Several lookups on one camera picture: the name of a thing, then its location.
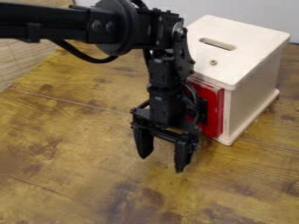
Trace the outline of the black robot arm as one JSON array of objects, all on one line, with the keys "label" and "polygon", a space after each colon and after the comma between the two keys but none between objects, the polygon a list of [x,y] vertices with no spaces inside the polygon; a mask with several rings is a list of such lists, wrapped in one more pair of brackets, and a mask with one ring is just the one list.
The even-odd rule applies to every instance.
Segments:
[{"label": "black robot arm", "polygon": [[150,99],[131,109],[138,154],[147,158],[159,137],[174,143],[183,172],[199,145],[200,98],[187,83],[195,61],[183,18],[148,9],[142,0],[100,0],[92,7],[0,3],[0,39],[48,39],[80,59],[104,64],[134,49],[144,52]]}]

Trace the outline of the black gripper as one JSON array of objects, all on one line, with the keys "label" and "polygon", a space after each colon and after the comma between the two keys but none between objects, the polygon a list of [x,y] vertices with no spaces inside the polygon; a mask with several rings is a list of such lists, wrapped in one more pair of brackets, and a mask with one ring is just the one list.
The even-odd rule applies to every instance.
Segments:
[{"label": "black gripper", "polygon": [[154,152],[155,138],[175,143],[175,171],[182,173],[192,161],[199,142],[200,97],[188,83],[172,88],[148,85],[150,99],[131,109],[135,146],[140,158]]}]

